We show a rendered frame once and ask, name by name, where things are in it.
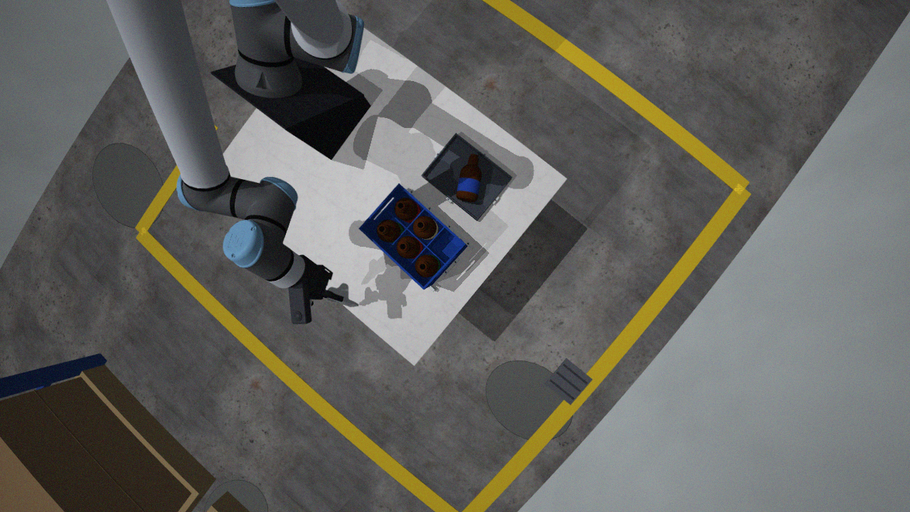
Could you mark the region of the brown bottle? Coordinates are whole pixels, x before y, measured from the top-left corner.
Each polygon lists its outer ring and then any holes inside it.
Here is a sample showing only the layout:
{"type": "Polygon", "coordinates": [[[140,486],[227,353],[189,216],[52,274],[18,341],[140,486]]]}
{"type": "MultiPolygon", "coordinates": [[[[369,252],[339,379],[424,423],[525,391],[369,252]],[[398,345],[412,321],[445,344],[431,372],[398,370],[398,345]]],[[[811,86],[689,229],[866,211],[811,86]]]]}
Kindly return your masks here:
{"type": "Polygon", "coordinates": [[[478,155],[471,154],[468,164],[459,172],[458,200],[467,202],[476,202],[478,200],[482,177],[478,160],[480,160],[478,155]]]}
{"type": "Polygon", "coordinates": [[[421,212],[422,209],[419,207],[416,202],[410,200],[410,198],[401,198],[401,200],[395,204],[395,214],[397,217],[406,223],[412,223],[414,218],[416,218],[421,212]]]}
{"type": "Polygon", "coordinates": [[[432,277],[441,269],[441,260],[434,255],[424,254],[416,260],[415,269],[422,277],[432,277]]]}
{"type": "Polygon", "coordinates": [[[393,220],[384,220],[378,224],[377,234],[383,242],[395,242],[405,229],[393,220]],[[385,225],[386,224],[386,225],[385,225]]]}
{"type": "Polygon", "coordinates": [[[423,251],[423,245],[417,238],[405,236],[397,242],[397,252],[401,258],[414,259],[423,251]]]}
{"type": "Polygon", "coordinates": [[[419,238],[432,240],[438,234],[439,226],[435,223],[433,218],[420,216],[414,221],[413,231],[419,238]]]}

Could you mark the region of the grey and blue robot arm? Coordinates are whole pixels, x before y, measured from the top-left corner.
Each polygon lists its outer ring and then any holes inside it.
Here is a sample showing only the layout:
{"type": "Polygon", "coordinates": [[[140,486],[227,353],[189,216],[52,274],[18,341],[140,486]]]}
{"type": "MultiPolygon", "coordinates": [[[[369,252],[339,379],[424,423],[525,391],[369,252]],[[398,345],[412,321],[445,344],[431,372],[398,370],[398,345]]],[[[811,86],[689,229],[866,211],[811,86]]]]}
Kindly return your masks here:
{"type": "MultiPolygon", "coordinates": [[[[257,183],[230,177],[181,1],[107,3],[178,164],[180,202],[244,218],[225,234],[225,256],[277,287],[291,287],[305,269],[304,259],[283,244],[298,193],[280,178],[257,183]]],[[[302,86],[294,58],[355,72],[364,20],[338,1],[230,0],[230,5],[240,53],[235,75],[242,90],[268,98],[292,96],[302,86]]]]}

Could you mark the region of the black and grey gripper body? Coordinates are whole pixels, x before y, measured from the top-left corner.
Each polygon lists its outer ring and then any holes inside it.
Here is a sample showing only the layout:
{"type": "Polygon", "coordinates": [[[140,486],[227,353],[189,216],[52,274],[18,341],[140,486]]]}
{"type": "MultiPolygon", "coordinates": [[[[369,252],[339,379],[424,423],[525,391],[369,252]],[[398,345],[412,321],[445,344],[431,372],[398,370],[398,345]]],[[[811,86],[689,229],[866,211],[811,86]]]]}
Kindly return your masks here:
{"type": "Polygon", "coordinates": [[[291,287],[295,287],[301,281],[303,281],[304,278],[308,278],[309,298],[323,299],[323,296],[319,295],[319,291],[323,291],[323,289],[327,288],[328,281],[329,279],[331,280],[333,276],[332,271],[329,271],[329,269],[323,265],[316,265],[313,260],[306,258],[304,254],[300,254],[300,257],[303,258],[305,262],[304,273],[302,277],[300,277],[300,280],[297,283],[294,283],[294,285],[291,287]]]}

